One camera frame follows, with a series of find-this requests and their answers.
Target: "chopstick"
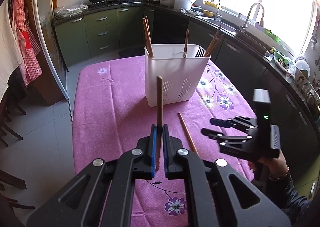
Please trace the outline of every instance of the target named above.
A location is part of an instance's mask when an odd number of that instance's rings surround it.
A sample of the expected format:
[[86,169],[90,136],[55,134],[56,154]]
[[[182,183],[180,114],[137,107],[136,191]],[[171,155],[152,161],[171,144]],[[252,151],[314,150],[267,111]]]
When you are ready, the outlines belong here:
[[146,38],[147,51],[148,51],[150,57],[153,58],[154,55],[153,55],[153,50],[152,50],[152,45],[151,45],[149,25],[147,23],[148,19],[147,18],[143,18],[142,21],[143,21],[144,35],[145,35],[145,38]]
[[204,55],[204,57],[209,57],[209,56],[212,54],[213,50],[214,50],[214,49],[218,46],[218,44],[222,41],[223,36],[224,36],[224,34],[222,34],[222,35],[220,36],[220,38],[217,40],[217,42],[211,47],[211,49],[208,51],[207,55]]
[[189,130],[188,130],[188,128],[187,128],[187,125],[186,125],[186,123],[184,122],[183,117],[182,117],[182,115],[181,115],[180,112],[178,113],[178,116],[179,116],[179,118],[180,118],[182,127],[184,128],[184,131],[185,131],[185,133],[187,134],[187,139],[188,139],[188,141],[189,141],[189,144],[191,145],[192,151],[195,152],[197,155],[199,155],[199,153],[198,153],[198,151],[197,151],[197,149],[196,149],[196,146],[195,146],[195,144],[193,143],[193,140],[192,140],[192,137],[191,137],[191,135],[190,135],[190,133],[189,133]]
[[186,55],[184,57],[187,56],[188,39],[189,39],[189,29],[187,29],[187,31],[186,31],[186,38],[184,41],[184,52],[186,53]]
[[212,40],[211,40],[211,42],[210,42],[210,44],[209,44],[209,46],[208,46],[208,48],[207,48],[207,50],[206,50],[206,52],[205,52],[205,54],[204,54],[204,57],[207,55],[207,53],[209,52],[209,50],[211,50],[212,46],[214,45],[214,43],[215,43],[215,41],[216,41],[216,38],[217,38],[217,36],[218,36],[218,34],[219,34],[220,28],[221,28],[221,26],[219,26],[218,30],[217,30],[216,33],[214,34],[214,37],[212,38]]
[[157,76],[157,144],[156,144],[156,171],[159,170],[161,138],[163,125],[163,79]]

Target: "white plastic basket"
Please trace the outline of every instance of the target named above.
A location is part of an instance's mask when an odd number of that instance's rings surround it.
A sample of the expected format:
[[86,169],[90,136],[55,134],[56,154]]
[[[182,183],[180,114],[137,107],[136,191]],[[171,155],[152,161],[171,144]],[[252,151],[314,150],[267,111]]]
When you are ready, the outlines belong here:
[[184,44],[154,44],[154,58],[150,58],[145,47],[145,93],[150,107],[157,105],[156,77],[163,78],[163,104],[189,100],[196,90],[209,57],[195,57],[200,50],[189,44],[187,56]]

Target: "pink tablecloth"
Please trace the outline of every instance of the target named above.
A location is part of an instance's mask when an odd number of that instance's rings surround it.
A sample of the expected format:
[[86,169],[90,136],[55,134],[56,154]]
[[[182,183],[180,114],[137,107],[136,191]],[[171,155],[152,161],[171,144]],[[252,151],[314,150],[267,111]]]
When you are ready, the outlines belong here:
[[[144,93],[144,56],[119,59],[85,67],[79,76],[73,118],[73,153],[76,173],[95,158],[114,160],[150,134],[156,124],[156,107],[149,107]],[[190,149],[177,113],[181,112],[202,159],[226,159],[251,180],[246,161],[222,154],[214,140],[200,133],[215,128],[227,135],[242,135],[235,129],[210,125],[210,118],[235,115],[255,116],[231,82],[209,61],[199,85],[189,101],[164,106],[164,123],[171,136]],[[160,169],[151,181],[137,180],[131,226],[186,227],[188,225],[183,180],[164,176],[163,153]]]

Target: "white cloth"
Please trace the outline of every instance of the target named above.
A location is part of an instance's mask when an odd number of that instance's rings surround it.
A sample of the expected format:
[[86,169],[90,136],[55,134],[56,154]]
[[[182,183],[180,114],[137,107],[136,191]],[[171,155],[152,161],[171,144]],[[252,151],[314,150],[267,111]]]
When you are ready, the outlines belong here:
[[0,6],[0,101],[8,88],[12,72],[23,62],[14,37],[8,12],[8,0]]

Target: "person's hand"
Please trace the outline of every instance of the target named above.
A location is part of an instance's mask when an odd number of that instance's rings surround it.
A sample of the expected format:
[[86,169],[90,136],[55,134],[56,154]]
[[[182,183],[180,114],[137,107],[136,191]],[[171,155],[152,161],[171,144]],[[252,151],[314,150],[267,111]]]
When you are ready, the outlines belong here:
[[[269,167],[270,176],[273,178],[283,177],[288,172],[287,163],[281,150],[279,158],[261,157],[258,162]],[[250,169],[255,170],[254,162],[248,161],[248,165]]]

